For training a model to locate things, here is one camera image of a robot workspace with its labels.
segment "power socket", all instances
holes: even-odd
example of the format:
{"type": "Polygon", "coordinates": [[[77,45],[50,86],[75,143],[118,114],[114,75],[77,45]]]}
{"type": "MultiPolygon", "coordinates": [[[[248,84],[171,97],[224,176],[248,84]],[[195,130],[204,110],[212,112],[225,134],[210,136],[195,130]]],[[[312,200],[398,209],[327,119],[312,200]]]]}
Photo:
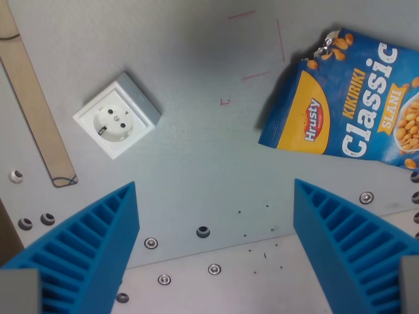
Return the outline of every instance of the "power socket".
{"type": "Polygon", "coordinates": [[[126,73],[73,116],[112,159],[154,129],[160,117],[126,73]]]}

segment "snack bag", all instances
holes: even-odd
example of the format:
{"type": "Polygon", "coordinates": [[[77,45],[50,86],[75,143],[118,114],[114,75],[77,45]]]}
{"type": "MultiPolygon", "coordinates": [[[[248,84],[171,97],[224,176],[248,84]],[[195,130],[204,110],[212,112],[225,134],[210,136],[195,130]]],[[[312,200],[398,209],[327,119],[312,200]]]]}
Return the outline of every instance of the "snack bag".
{"type": "Polygon", "coordinates": [[[419,53],[331,32],[287,78],[259,143],[419,170],[419,53]]]}

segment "socket hole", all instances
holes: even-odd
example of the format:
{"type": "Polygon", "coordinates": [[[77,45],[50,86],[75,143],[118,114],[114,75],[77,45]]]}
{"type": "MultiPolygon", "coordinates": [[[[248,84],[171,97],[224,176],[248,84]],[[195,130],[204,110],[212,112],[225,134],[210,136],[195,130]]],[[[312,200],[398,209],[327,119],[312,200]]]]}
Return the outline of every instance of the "socket hole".
{"type": "Polygon", "coordinates": [[[30,221],[29,219],[22,218],[22,219],[19,219],[18,226],[20,229],[28,231],[32,229],[33,225],[32,225],[32,221],[30,221]]]}
{"type": "Polygon", "coordinates": [[[52,226],[55,223],[55,218],[51,214],[45,213],[41,216],[41,222],[45,226],[52,226]]]}
{"type": "Polygon", "coordinates": [[[210,229],[208,229],[208,227],[201,226],[196,229],[196,235],[201,239],[205,239],[206,237],[210,236],[210,229]]]}

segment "small hole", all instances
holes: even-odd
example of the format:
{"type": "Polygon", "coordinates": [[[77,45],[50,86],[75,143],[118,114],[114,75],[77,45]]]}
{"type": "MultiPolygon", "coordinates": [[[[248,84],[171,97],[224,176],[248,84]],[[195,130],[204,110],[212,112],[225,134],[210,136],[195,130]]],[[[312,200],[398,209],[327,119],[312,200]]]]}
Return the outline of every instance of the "small hole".
{"type": "Polygon", "coordinates": [[[419,192],[415,192],[412,195],[412,202],[415,203],[415,204],[419,204],[419,192]]]}
{"type": "Polygon", "coordinates": [[[200,237],[201,239],[205,239],[206,237],[210,236],[210,229],[205,226],[201,226],[198,229],[196,229],[196,235],[200,237]]]}
{"type": "Polygon", "coordinates": [[[45,213],[45,214],[42,214],[41,216],[41,222],[45,226],[52,226],[55,223],[55,218],[53,215],[45,213]]]}
{"type": "Polygon", "coordinates": [[[412,172],[412,174],[410,175],[410,179],[413,183],[419,183],[419,173],[412,172]]]}

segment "wooden board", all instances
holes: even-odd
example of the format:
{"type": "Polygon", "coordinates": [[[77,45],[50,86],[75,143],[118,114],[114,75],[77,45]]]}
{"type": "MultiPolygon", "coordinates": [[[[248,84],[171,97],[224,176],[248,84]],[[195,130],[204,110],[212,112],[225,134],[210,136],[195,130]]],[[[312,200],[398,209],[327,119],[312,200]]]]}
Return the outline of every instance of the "wooden board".
{"type": "Polygon", "coordinates": [[[6,0],[0,0],[0,58],[56,188],[78,182],[6,0]]]}

